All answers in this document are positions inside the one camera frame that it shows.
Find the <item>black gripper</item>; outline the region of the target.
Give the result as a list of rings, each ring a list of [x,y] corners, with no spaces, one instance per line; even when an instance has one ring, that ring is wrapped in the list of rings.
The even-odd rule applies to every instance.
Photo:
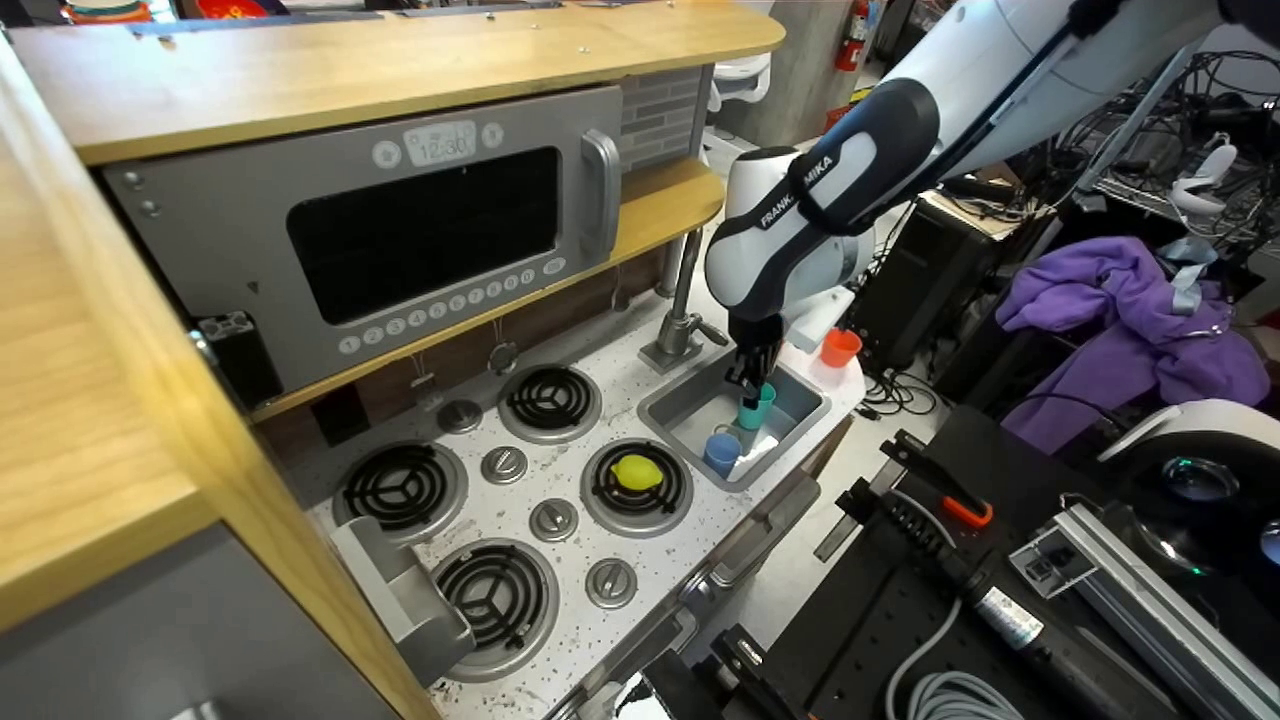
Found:
[[[784,343],[784,322],[770,316],[770,322],[728,322],[728,337],[734,337],[734,367],[728,367],[728,383],[745,389],[747,397],[757,397],[764,389],[764,379],[778,367],[780,343]]]

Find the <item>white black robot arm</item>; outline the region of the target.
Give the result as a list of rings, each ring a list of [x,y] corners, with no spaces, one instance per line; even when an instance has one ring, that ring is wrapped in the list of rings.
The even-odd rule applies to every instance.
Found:
[[[728,383],[762,394],[811,258],[944,178],[1007,160],[1107,106],[1224,22],[1220,0],[957,0],[703,254]]]

